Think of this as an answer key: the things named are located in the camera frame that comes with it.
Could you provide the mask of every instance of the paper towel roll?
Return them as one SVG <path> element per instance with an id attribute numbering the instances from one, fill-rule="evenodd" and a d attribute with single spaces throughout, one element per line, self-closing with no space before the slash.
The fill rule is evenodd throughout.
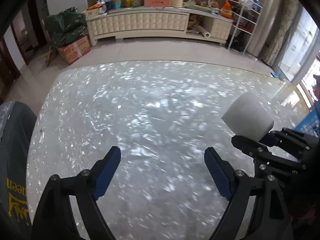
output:
<path id="1" fill-rule="evenodd" d="M 182 8 L 183 0 L 171 0 L 172 7 Z"/>
<path id="2" fill-rule="evenodd" d="M 252 93 L 245 93 L 234 101 L 222 120 L 236 135 L 256 142 L 260 141 L 274 125 L 274 120 Z"/>
<path id="3" fill-rule="evenodd" d="M 206 38 L 210 38 L 210 33 L 207 32 L 207 30 L 205 28 L 203 28 L 202 26 L 198 27 L 198 30 L 202 33 L 202 35 Z"/>

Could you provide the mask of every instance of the glossy table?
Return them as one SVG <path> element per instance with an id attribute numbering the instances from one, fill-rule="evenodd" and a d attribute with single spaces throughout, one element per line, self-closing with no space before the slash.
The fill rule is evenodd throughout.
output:
<path id="1" fill-rule="evenodd" d="M 291 85 L 223 66 L 133 61 L 62 72 L 29 149 L 31 220 L 52 174 L 75 176 L 116 145 L 121 163 L 97 201 L 116 239 L 208 239 L 228 202 L 204 164 L 204 150 L 213 146 L 235 169 L 254 175 L 252 159 L 233 148 L 233 133 L 221 120 L 247 91 L 274 118 L 274 129 L 292 128 L 308 113 Z M 88 239 L 74 197 L 71 204 Z"/>

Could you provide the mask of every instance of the doorway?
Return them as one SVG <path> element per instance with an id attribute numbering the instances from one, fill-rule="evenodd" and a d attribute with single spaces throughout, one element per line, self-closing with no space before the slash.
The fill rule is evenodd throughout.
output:
<path id="1" fill-rule="evenodd" d="M 48 15 L 46 0 L 29 0 L 12 21 L 13 36 L 27 65 L 35 53 L 47 44 L 41 20 Z"/>
<path id="2" fill-rule="evenodd" d="M 285 50 L 279 67 L 279 76 L 292 82 L 305 62 L 313 42 L 317 38 L 318 28 L 308 12 L 303 8 L 294 34 Z"/>
<path id="3" fill-rule="evenodd" d="M 320 98 L 320 51 L 310 69 L 303 77 L 301 86 L 305 91 L 308 92 L 308 98 L 310 98 L 313 102 Z"/>
<path id="4" fill-rule="evenodd" d="M 0 104 L 2 104 L 20 72 L 14 64 L 4 39 L 0 41 Z"/>

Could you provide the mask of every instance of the snack bag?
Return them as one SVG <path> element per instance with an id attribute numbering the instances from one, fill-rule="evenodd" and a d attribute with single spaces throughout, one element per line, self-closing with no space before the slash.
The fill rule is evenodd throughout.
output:
<path id="1" fill-rule="evenodd" d="M 233 13 L 232 13 L 231 5 L 228 2 L 228 0 L 226 0 L 224 5 L 221 8 L 221 16 L 231 19 L 232 15 L 233 15 Z"/>

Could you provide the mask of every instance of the green plastic bag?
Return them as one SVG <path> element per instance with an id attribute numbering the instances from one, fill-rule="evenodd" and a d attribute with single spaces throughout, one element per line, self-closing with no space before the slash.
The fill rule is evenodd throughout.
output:
<path id="1" fill-rule="evenodd" d="M 86 29 L 85 15 L 72 11 L 49 15 L 44 19 L 45 29 L 51 36 L 52 46 L 62 47 L 76 41 Z"/>

